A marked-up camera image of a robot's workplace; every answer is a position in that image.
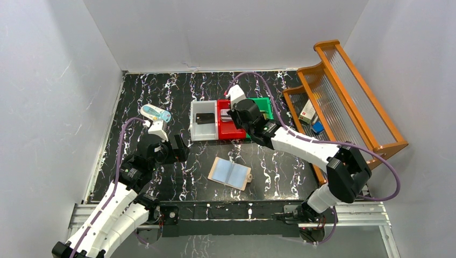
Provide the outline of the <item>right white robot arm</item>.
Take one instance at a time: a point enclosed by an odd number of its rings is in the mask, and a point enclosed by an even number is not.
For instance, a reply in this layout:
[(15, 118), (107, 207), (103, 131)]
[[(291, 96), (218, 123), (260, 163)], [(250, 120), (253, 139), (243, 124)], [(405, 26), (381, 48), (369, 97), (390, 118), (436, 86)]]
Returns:
[(256, 144), (304, 159), (327, 174), (327, 182), (302, 203), (303, 217), (311, 223), (318, 222), (324, 211), (338, 203), (353, 203), (372, 175), (359, 149), (351, 143), (320, 144), (277, 120), (266, 119), (251, 99), (231, 104), (228, 114), (236, 128), (244, 130)]

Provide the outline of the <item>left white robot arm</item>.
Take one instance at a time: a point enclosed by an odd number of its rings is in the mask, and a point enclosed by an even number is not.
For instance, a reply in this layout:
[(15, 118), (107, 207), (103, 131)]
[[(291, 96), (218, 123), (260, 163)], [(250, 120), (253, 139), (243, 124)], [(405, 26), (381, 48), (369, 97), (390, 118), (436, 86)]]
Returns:
[(155, 134), (143, 136), (88, 219), (66, 242), (55, 244), (53, 257), (110, 257), (141, 224), (157, 222), (159, 201), (142, 189), (158, 166), (184, 162), (188, 155), (180, 135), (172, 141)]

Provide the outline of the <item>grey cards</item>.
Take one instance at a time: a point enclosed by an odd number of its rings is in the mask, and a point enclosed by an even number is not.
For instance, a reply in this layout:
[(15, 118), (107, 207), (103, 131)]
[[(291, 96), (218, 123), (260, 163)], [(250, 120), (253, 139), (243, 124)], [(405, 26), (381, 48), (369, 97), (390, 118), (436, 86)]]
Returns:
[(222, 122), (232, 121), (229, 111), (230, 111), (230, 109), (220, 109), (219, 118)]

